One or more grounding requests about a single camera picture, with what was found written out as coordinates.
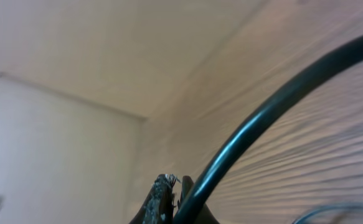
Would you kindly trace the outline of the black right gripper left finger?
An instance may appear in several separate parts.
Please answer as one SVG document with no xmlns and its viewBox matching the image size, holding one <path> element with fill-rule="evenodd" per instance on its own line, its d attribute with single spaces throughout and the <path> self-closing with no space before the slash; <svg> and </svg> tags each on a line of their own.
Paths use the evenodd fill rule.
<svg viewBox="0 0 363 224">
<path fill-rule="evenodd" d="M 130 224 L 172 224 L 176 182 L 174 174 L 159 174 Z"/>
</svg>

